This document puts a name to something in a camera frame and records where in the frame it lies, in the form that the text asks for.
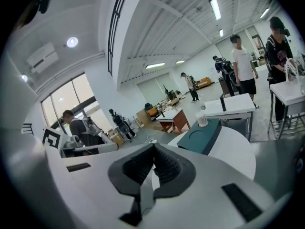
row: black rubber pad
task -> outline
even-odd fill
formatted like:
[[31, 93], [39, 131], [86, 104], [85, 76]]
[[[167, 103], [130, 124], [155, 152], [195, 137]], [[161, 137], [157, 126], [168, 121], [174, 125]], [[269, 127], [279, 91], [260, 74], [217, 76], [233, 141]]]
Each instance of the black rubber pad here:
[[241, 213], [246, 222], [262, 214], [261, 209], [234, 183], [222, 186], [223, 191]]
[[91, 167], [88, 163], [82, 163], [74, 166], [67, 166], [67, 169], [69, 172], [77, 171], [77, 170], [82, 170], [85, 168]]

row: fluorescent light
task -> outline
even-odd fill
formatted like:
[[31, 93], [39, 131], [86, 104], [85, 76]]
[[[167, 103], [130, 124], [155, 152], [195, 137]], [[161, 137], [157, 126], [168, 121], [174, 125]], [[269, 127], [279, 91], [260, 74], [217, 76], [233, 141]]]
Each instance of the fluorescent light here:
[[176, 64], [184, 63], [185, 60], [177, 61]]
[[212, 9], [214, 11], [216, 20], [219, 20], [221, 18], [221, 15], [220, 15], [220, 10], [219, 10], [217, 0], [209, 0], [209, 2], [210, 2], [211, 6], [212, 6]]
[[165, 65], [165, 63], [156, 63], [156, 64], [147, 65], [146, 68], [150, 69], [153, 67], [158, 67], [158, 66], [163, 66], [163, 65]]
[[24, 80], [24, 82], [28, 81], [28, 77], [25, 74], [21, 75], [21, 79]]
[[74, 48], [76, 47], [78, 44], [78, 39], [76, 37], [70, 37], [68, 40], [67, 40], [67, 46], [69, 48]]
[[263, 16], [265, 16], [265, 15], [269, 12], [269, 10], [270, 10], [270, 8], [266, 9], [266, 10], [263, 12], [263, 14], [261, 15], [260, 18], [262, 18]]

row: black shorts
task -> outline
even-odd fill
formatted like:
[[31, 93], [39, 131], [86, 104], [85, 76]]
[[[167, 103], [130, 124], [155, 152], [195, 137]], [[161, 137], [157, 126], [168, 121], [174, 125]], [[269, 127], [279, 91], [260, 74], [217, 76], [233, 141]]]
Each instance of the black shorts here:
[[256, 94], [256, 85], [254, 78], [247, 81], [240, 81], [240, 87], [242, 89], [243, 94]]

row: person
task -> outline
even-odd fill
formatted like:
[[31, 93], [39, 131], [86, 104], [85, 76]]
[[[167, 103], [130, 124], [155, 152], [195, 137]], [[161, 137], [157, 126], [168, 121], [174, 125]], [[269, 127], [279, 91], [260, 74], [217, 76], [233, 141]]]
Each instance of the person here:
[[[219, 73], [221, 71], [222, 75], [223, 75], [223, 79], [228, 87], [228, 90], [229, 90], [229, 93], [231, 95], [231, 97], [235, 96], [234, 94], [234, 90], [233, 90], [233, 87], [232, 87], [232, 83], [231, 83], [231, 80], [230, 80], [230, 77], [228, 74], [226, 74], [222, 68], [223, 68], [223, 62], [227, 61], [225, 58], [218, 58], [216, 55], [213, 56], [213, 60], [215, 61], [215, 69], [217, 71], [217, 73]], [[239, 86], [236, 87], [239, 94], [242, 94], [242, 91], [240, 89]]]
[[194, 84], [192, 82], [191, 77], [189, 75], [186, 75], [186, 73], [184, 73], [184, 72], [181, 73], [181, 77], [185, 78], [187, 87], [189, 88], [190, 94], [193, 98], [192, 103], [199, 101], [198, 93], [196, 92], [196, 90], [194, 88]]
[[[130, 126], [127, 124], [126, 121], [124, 121], [123, 117], [119, 114], [117, 114], [116, 112], [113, 111], [113, 109], [109, 110], [109, 113], [111, 114], [111, 117], [113, 119], [113, 122], [119, 127], [121, 123], [124, 123], [125, 125], [127, 125], [128, 129], [129, 129], [129, 133], [135, 137], [136, 133], [133, 132], [133, 130], [130, 128]], [[128, 140], [131, 140], [131, 137], [129, 136], [129, 134], [125, 134], [125, 136], [127, 137]]]
[[[278, 17], [270, 19], [271, 35], [267, 39], [266, 50], [271, 64], [271, 76], [274, 83], [286, 81], [284, 66], [287, 58], [292, 58], [292, 52], [286, 40], [286, 29]], [[284, 117], [285, 106], [275, 97], [275, 120], [280, 122]]]
[[72, 135], [79, 137], [80, 141], [85, 146], [94, 146], [104, 144], [102, 138], [98, 135], [91, 135], [85, 133], [86, 127], [82, 120], [74, 117], [74, 114], [71, 110], [65, 110], [62, 114], [64, 123], [69, 125], [69, 129]]
[[256, 94], [256, 85], [252, 71], [254, 71], [256, 79], [258, 79], [258, 74], [252, 62], [252, 56], [247, 49], [242, 47], [242, 40], [239, 35], [232, 35], [230, 41], [234, 47], [231, 54], [236, 83], [240, 84], [242, 93], [249, 94], [253, 101]]

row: ceiling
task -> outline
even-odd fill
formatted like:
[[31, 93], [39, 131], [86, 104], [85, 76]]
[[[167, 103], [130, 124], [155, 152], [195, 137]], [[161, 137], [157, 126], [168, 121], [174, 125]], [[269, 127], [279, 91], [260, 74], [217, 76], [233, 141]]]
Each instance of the ceiling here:
[[[210, 44], [260, 20], [266, 8], [271, 14], [276, 0], [217, 0], [221, 19], [216, 20], [209, 0], [141, 0], [128, 28], [121, 83], [155, 71], [175, 67], [177, 60], [194, 56]], [[166, 62], [161, 69], [145, 67]]]
[[[28, 25], [16, 30], [8, 41], [8, 52], [21, 73], [29, 76], [33, 89], [60, 70], [98, 50], [98, 6], [100, 0], [51, 0], [45, 14], [36, 14]], [[65, 46], [77, 37], [75, 48]], [[31, 73], [27, 59], [40, 47], [51, 42], [59, 60], [42, 73]]]

